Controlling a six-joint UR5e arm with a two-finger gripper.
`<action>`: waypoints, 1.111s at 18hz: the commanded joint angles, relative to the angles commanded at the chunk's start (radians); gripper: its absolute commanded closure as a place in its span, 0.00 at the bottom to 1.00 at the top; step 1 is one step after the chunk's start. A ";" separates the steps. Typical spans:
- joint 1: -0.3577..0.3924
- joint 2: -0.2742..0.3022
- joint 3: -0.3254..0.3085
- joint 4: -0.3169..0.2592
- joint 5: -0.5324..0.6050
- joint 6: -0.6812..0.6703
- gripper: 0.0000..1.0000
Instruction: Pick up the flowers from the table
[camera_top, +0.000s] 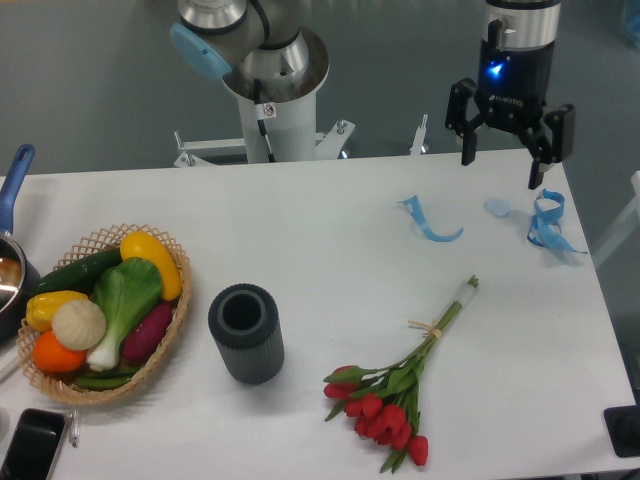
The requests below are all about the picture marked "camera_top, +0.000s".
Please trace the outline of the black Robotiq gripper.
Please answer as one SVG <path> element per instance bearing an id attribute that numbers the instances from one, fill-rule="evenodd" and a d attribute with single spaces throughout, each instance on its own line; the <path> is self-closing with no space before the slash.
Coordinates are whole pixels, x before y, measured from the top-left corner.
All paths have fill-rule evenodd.
<path id="1" fill-rule="evenodd" d="M 461 164 L 476 156 L 482 125 L 519 135 L 532 157 L 528 188 L 541 186 L 544 174 L 573 151 L 575 106 L 546 106 L 555 44 L 501 50 L 481 42 L 478 82 L 464 78 L 451 86 L 445 127 L 462 140 Z M 474 99 L 478 114 L 467 118 Z"/>

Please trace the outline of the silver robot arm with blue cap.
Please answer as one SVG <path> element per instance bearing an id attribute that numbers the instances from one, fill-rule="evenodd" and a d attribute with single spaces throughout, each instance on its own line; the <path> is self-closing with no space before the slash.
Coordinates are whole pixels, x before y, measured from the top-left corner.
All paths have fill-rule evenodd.
<path id="1" fill-rule="evenodd" d="M 235 96 L 251 163 L 337 159 L 354 131 L 316 129 L 316 94 L 329 71 L 323 41 L 299 21 L 295 1 L 181 1 L 170 40 L 200 75 Z M 549 106 L 546 92 L 561 5 L 489 1 L 475 78 L 453 84 L 445 127 L 470 164 L 482 126 L 515 135 L 528 150 L 530 188 L 572 153 L 575 109 Z"/>

